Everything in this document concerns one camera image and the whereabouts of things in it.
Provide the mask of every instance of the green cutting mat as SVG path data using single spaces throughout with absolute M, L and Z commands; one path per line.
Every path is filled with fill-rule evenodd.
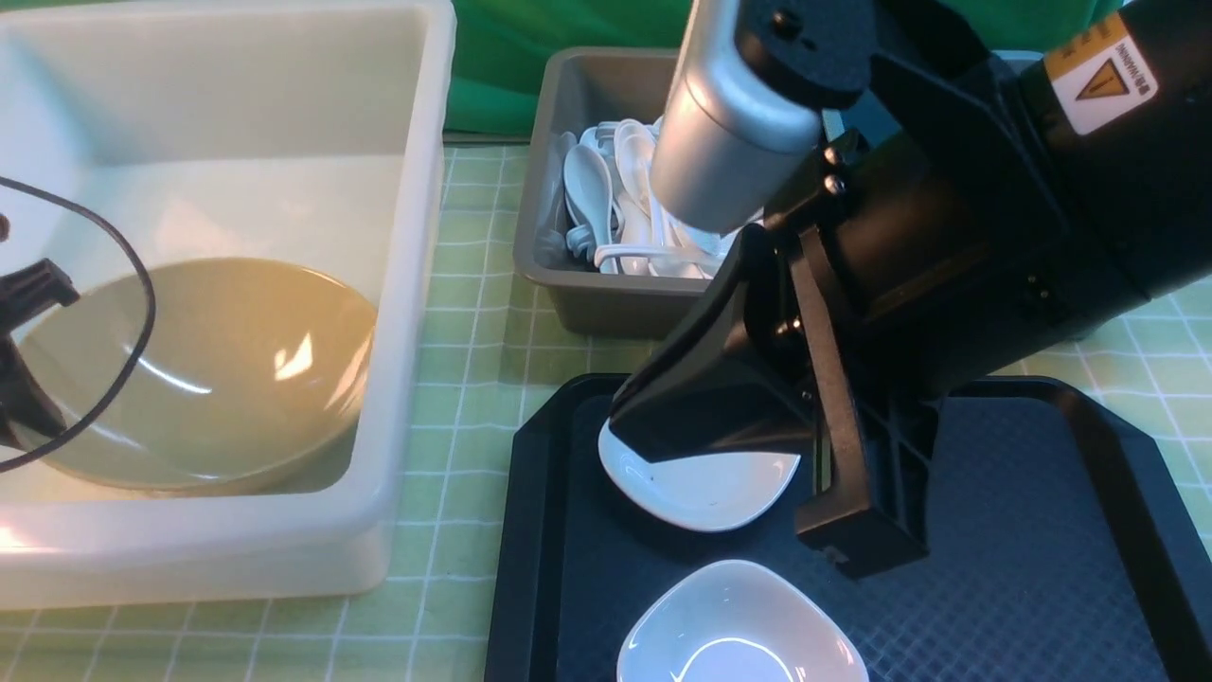
M 447 149 L 390 578 L 351 598 L 0 613 L 12 681 L 480 682 L 513 432 L 651 345 L 566 332 L 513 274 L 525 148 Z M 1058 377 L 1155 437 L 1212 552 L 1212 283 L 1008 373 Z

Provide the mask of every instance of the black tray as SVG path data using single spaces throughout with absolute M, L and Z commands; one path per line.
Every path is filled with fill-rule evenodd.
M 623 379 L 572 380 L 514 439 L 486 680 L 613 680 L 648 606 L 722 558 L 795 584 L 873 680 L 1212 680 L 1212 562 L 1153 441 L 1073 389 L 990 379 L 949 399 L 931 556 L 852 581 L 793 532 L 811 466 L 724 534 L 623 497 L 596 452 Z

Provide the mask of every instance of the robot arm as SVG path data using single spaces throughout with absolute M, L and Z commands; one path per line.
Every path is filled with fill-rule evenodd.
M 730 31 L 730 55 L 701 47 Z M 823 143 L 819 111 L 864 91 L 901 131 Z M 807 134 L 764 137 L 762 116 Z M 937 0 L 699 0 L 653 190 L 702 229 L 764 205 L 765 228 L 623 386 L 612 431 L 650 462 L 817 454 L 834 476 L 805 543 L 851 575 L 921 556 L 932 401 L 1212 273 L 1208 121 L 1197 0 L 1137 0 L 1022 73 Z M 904 453 L 920 476 L 888 474 Z M 917 509 L 881 505 L 886 486 Z

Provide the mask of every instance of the warning label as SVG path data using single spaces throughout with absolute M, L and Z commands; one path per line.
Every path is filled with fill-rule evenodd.
M 1119 13 L 1047 55 L 1044 68 L 1079 134 L 1094 132 L 1157 93 L 1157 79 Z
M 1094 71 L 1094 78 L 1090 79 L 1086 87 L 1077 93 L 1079 99 L 1098 99 L 1099 97 L 1117 97 L 1128 93 L 1128 84 L 1124 82 L 1120 69 L 1115 68 L 1115 62 L 1107 59 L 1103 65 Z

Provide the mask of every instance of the green cloth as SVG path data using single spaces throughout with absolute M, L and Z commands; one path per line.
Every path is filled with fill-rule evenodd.
M 0 0 L 0 8 L 90 0 Z M 1122 0 L 944 0 L 995 50 L 1047 51 Z M 458 15 L 446 126 L 530 134 L 543 68 L 577 45 L 675 47 L 690 0 L 453 0 Z

